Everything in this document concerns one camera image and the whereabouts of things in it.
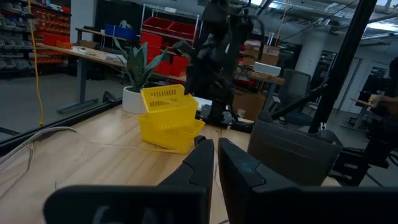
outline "yellow plastic basket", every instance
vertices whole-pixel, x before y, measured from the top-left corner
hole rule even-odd
[[[182,85],[168,85],[141,90],[148,118],[157,129],[174,129],[193,124],[198,102],[184,95]]]
[[[194,119],[193,124],[171,130],[159,130],[155,128],[149,114],[143,114],[139,117],[139,127],[141,130],[141,139],[143,141],[164,147],[166,149],[148,149],[158,152],[171,152],[178,154],[187,154],[193,146],[193,139],[200,134],[205,123]]]

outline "yellow cable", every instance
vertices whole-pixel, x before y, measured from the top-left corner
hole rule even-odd
[[[30,6],[30,0],[27,1],[28,2],[28,11],[31,14],[32,13],[32,9]],[[33,55],[35,58],[35,74],[36,74],[36,94],[37,97],[39,99],[39,104],[40,104],[40,121],[39,121],[39,125],[43,126],[44,125],[44,109],[43,109],[43,102],[42,102],[42,98],[40,97],[40,90],[39,90],[39,73],[37,71],[37,53],[36,53],[36,41],[35,41],[35,36],[33,33],[33,19],[30,19],[29,21],[30,24],[30,34],[32,36],[32,44],[33,44]]]
[[[276,47],[278,45],[279,34],[280,34],[280,30],[282,29],[282,25],[284,23],[286,12],[287,12],[287,7],[285,8],[284,16],[282,17],[282,20],[280,22],[279,31],[278,31],[278,35],[276,36],[275,46],[274,47]]]

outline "snake plant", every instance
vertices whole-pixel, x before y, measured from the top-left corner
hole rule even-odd
[[[123,57],[127,60],[127,67],[124,72],[130,79],[133,92],[139,93],[145,87],[148,78],[152,75],[153,69],[162,61],[165,52],[156,56],[150,64],[147,65],[147,49],[148,43],[141,45],[140,49],[134,47],[128,53],[124,51],[119,41],[113,38],[115,45],[122,51]]]

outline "person's hand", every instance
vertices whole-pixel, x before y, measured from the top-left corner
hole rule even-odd
[[[383,100],[383,95],[377,95],[373,98],[373,100],[370,102],[372,104],[373,108],[376,108],[378,104]]]

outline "wooden tabletop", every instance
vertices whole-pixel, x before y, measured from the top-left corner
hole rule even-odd
[[[103,64],[107,64],[107,65],[115,65],[118,67],[125,67],[125,65],[123,65],[121,62],[117,62],[114,60],[107,60],[106,56],[107,55],[112,55],[100,50],[95,50],[95,49],[90,49],[90,52],[94,53],[95,55],[87,55],[84,52],[80,52],[79,49],[81,49],[82,51],[84,51],[83,49],[86,49],[84,47],[77,47],[77,46],[73,46],[72,49],[62,49],[59,47],[53,47],[53,46],[49,46],[49,45],[44,45],[44,44],[37,44],[38,47],[43,47],[46,49],[51,49],[51,50],[56,50],[57,52],[62,52],[68,55],[73,55],[73,56],[77,56],[77,57],[81,57],[87,60],[92,60],[94,62],[98,62],[98,63],[103,63]]]
[[[177,81],[181,81],[181,82],[186,82],[186,81],[187,81],[187,76],[186,76],[186,75],[183,75],[183,76],[181,76],[181,77],[175,77],[175,76],[173,76],[173,75],[163,75],[163,74],[156,73],[156,72],[154,72],[154,73],[152,73],[152,74],[153,74],[153,75],[160,76],[160,77],[164,77],[164,78],[169,78],[169,79],[171,79],[171,80],[177,80]]]
[[[77,31],[82,31],[82,32],[88,32],[88,33],[96,34],[96,35],[103,35],[103,36],[105,36],[105,37],[115,37],[115,36],[113,36],[113,35],[103,34],[103,33],[98,32],[98,31],[89,30],[89,29],[84,29],[84,28],[78,28],[78,27],[76,27],[76,30],[77,30]],[[127,39],[121,38],[121,37],[115,37],[115,38],[118,39],[118,40],[127,40]]]
[[[359,104],[362,104],[363,106],[368,106],[368,107],[371,107],[371,108],[376,108],[376,105],[372,104],[371,102],[366,102],[366,101],[363,101],[363,100],[357,100],[357,99],[354,99],[354,98],[351,98],[351,100],[353,100],[353,101],[355,101],[355,102],[357,102],[357,103],[359,103]]]
[[[249,74],[249,78],[253,78],[255,80],[269,82],[269,83],[275,83],[277,85],[285,84],[285,79],[281,78],[281,77],[275,77],[273,75],[268,75],[268,74],[259,73],[259,72],[248,72],[248,74]]]
[[[30,171],[0,201],[0,223],[42,223],[45,199],[55,189],[68,185],[157,185],[186,158],[186,155],[143,150],[155,146],[141,141],[138,115],[124,112],[121,106],[73,128],[81,135],[62,131],[35,142],[34,147],[29,145],[34,149]],[[200,134],[214,139],[216,150],[220,137],[228,138],[244,150],[250,137],[246,133],[210,125],[206,125]],[[28,153],[0,175],[2,193],[24,173],[27,158]],[[217,161],[215,152],[215,169]],[[332,178],[327,178],[324,185],[340,186]],[[213,182],[210,223],[227,219],[217,175]]]

